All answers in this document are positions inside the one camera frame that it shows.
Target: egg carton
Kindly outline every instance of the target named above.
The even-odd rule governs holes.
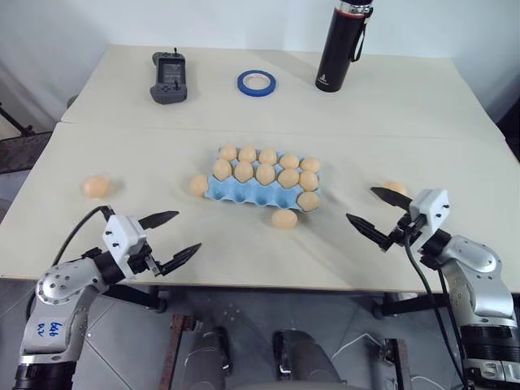
[[[257,156],[260,154],[261,150],[257,149]],[[278,161],[284,155],[284,153],[277,151]],[[298,156],[300,161],[305,158],[305,156]],[[233,171],[235,166],[238,164],[238,160],[234,159],[230,161]],[[220,181],[216,179],[213,175],[208,177],[208,190],[204,194],[205,197],[209,199],[213,199],[214,201],[233,201],[235,203],[253,203],[256,206],[264,207],[264,206],[276,206],[280,209],[293,209],[303,211],[301,207],[297,203],[298,196],[301,193],[305,192],[305,190],[299,185],[296,184],[291,188],[284,188],[277,181],[278,174],[283,170],[283,168],[277,163],[273,166],[275,168],[275,181],[268,185],[263,185],[256,179],[256,169],[260,165],[258,160],[253,162],[254,174],[253,178],[249,179],[245,183],[241,183],[236,179],[235,176],[231,175],[227,179]],[[298,167],[296,168],[298,173],[302,173],[303,170]],[[321,196],[321,189],[318,187],[314,190],[319,196]]]

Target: black water bottle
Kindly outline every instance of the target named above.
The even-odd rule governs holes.
[[[339,91],[350,63],[361,57],[371,4],[372,0],[347,0],[334,9],[315,82],[322,91]]]

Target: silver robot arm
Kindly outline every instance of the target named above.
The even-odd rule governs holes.
[[[36,305],[24,331],[16,372],[17,389],[71,389],[88,327],[90,305],[113,284],[150,270],[167,275],[185,264],[200,244],[160,264],[151,256],[146,228],[178,213],[167,211],[141,220],[113,214],[103,232],[106,252],[91,249],[81,258],[52,266],[35,287]]]
[[[461,333],[470,378],[484,386],[520,386],[520,340],[501,260],[487,246],[454,236],[438,261]]]
[[[520,335],[498,255],[486,245],[440,229],[450,210],[446,190],[424,190],[414,200],[386,188],[371,190],[406,211],[393,231],[385,236],[365,219],[351,214],[347,218],[383,251],[408,243],[411,252],[422,255],[424,265],[442,271],[465,354],[465,377],[477,388],[520,388]]]

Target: blue tape roll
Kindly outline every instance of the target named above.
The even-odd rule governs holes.
[[[247,78],[247,76],[254,74],[265,76],[267,79],[269,79],[269,85],[264,89],[251,89],[249,87],[246,87],[244,84],[244,80]],[[275,90],[276,79],[271,73],[267,73],[266,71],[251,70],[245,71],[240,76],[238,76],[236,78],[236,85],[242,93],[259,98],[261,96],[267,96],[269,93],[272,93]]]

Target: black cable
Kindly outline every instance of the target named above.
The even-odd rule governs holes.
[[[68,245],[71,243],[72,239],[76,235],[76,233],[85,225],[85,223],[92,218],[94,214],[96,214],[98,211],[102,211],[103,215],[105,216],[105,219],[108,219],[109,215],[114,214],[114,211],[109,206],[98,206],[94,209],[92,209],[85,217],[81,219],[80,222],[72,229],[72,231],[68,234],[67,239],[63,242],[61,248],[59,249],[58,253],[56,254],[56,257],[54,258],[54,261],[50,265],[51,267],[54,267],[59,263],[59,260],[63,256],[63,252],[65,252],[65,249],[67,249]],[[29,298],[29,301],[27,302],[27,306],[25,308],[25,322],[29,320],[29,317],[31,316],[31,307],[33,306],[34,298],[36,297],[36,293],[32,293],[31,297]]]
[[[426,276],[424,276],[423,272],[421,271],[421,268],[419,268],[419,265],[417,262],[415,262],[414,254],[412,253],[412,249],[410,248],[410,232],[405,232],[405,252],[408,256],[409,262],[411,262],[412,267],[415,269],[417,274],[419,275],[419,278],[422,281],[422,284],[424,285],[424,288],[426,289],[427,295],[430,299],[431,306],[433,307],[433,311],[435,312],[435,317],[437,318],[437,323],[439,324],[440,333],[442,333],[442,338],[444,340],[444,343],[446,344],[446,349],[448,350],[449,357],[452,360],[453,366],[455,367],[455,370],[457,371],[457,375],[459,379],[462,381],[462,385],[464,388],[468,388],[468,383],[466,380],[466,377],[462,374],[461,368],[459,367],[457,363],[457,359],[455,358],[455,355],[453,354],[453,351],[451,347],[449,346],[449,340],[448,340],[448,334],[446,333],[446,328],[444,327],[444,323],[442,321],[442,317],[440,317],[439,308],[437,307],[436,300],[433,296],[433,292],[431,292],[430,284],[428,283]]]
[[[455,314],[453,314],[453,308],[449,301],[448,289],[446,288],[446,282],[444,281],[444,275],[442,270],[438,270],[440,279],[440,286],[442,287],[442,294],[444,295],[444,300],[446,301],[446,308],[448,309],[449,321],[452,324],[453,333],[455,333],[455,339],[457,340],[458,352],[461,354],[461,359],[465,357],[464,348],[462,348],[462,340],[461,334],[458,331],[457,321],[455,321]]]

